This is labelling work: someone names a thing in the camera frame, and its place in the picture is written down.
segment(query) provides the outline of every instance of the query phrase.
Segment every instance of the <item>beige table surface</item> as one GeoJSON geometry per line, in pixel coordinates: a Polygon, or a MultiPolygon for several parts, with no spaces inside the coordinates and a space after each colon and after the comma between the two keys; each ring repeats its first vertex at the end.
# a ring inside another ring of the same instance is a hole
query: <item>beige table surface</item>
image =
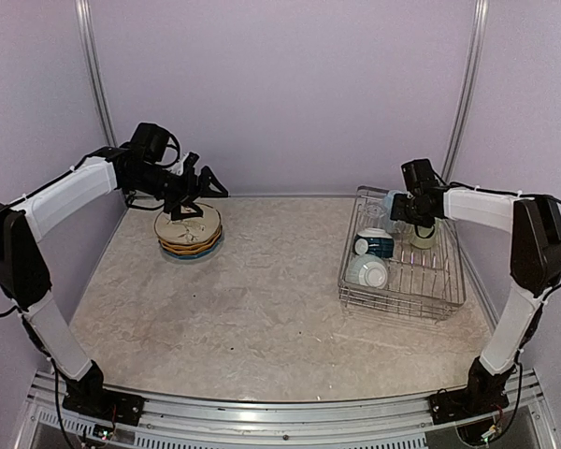
{"type": "Polygon", "coordinates": [[[429,329],[346,313],[337,277],[349,198],[207,200],[224,242],[165,258],[157,212],[130,210],[71,327],[110,384],[202,398],[379,398],[464,384],[489,338],[467,303],[429,329]]]}

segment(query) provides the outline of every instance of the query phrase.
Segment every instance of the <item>mug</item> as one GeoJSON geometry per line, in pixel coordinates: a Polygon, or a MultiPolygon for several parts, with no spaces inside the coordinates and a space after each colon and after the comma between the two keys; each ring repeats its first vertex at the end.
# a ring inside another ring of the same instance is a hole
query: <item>mug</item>
{"type": "Polygon", "coordinates": [[[384,229],[369,227],[360,231],[353,242],[353,252],[362,254],[373,254],[382,259],[393,257],[395,241],[384,229]]]}

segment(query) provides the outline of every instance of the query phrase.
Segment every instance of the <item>purple wall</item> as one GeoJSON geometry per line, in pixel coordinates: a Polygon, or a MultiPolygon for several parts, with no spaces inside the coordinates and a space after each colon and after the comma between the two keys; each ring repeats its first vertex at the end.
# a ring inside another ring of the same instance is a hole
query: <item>purple wall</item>
{"type": "MultiPolygon", "coordinates": [[[[561,2],[491,2],[477,89],[455,180],[561,198],[561,2]]],[[[462,238],[496,308],[510,241],[465,226],[462,238]]],[[[534,365],[561,437],[561,291],[523,357],[534,365]]]]}
{"type": "Polygon", "coordinates": [[[232,194],[401,187],[441,167],[473,0],[93,2],[119,140],[140,120],[178,134],[232,194]]]}
{"type": "MultiPolygon", "coordinates": [[[[75,3],[0,2],[0,201],[34,190],[103,142],[75,3]]],[[[121,217],[121,203],[118,196],[94,202],[41,244],[67,319],[121,217]]],[[[0,311],[9,305],[0,291],[0,311]]],[[[18,318],[0,320],[0,448],[7,447],[40,362],[18,318]]]]}

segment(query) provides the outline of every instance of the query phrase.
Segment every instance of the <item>wire basket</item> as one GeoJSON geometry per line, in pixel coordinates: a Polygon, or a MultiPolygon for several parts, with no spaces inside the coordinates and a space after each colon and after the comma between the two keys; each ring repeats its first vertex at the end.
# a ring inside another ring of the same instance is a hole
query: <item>wire basket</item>
{"type": "Polygon", "coordinates": [[[437,225],[437,238],[427,250],[412,246],[403,232],[392,234],[395,250],[392,258],[385,259],[389,277],[384,288],[345,281],[347,267],[355,257],[352,247],[361,214],[370,205],[380,205],[387,193],[366,186],[357,190],[338,276],[339,298],[347,308],[359,306],[363,310],[388,312],[409,321],[445,320],[466,301],[461,254],[452,222],[441,221],[437,225]]]}

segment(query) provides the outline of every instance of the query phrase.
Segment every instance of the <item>countertop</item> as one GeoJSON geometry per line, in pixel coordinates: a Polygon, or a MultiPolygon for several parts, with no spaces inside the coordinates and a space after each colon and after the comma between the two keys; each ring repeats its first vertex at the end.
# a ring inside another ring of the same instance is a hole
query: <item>countertop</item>
{"type": "Polygon", "coordinates": [[[110,384],[222,399],[381,398],[464,384],[490,336],[472,289],[428,328],[345,312],[338,270],[353,199],[205,200],[224,242],[165,257],[158,212],[129,210],[71,328],[110,384]]]}

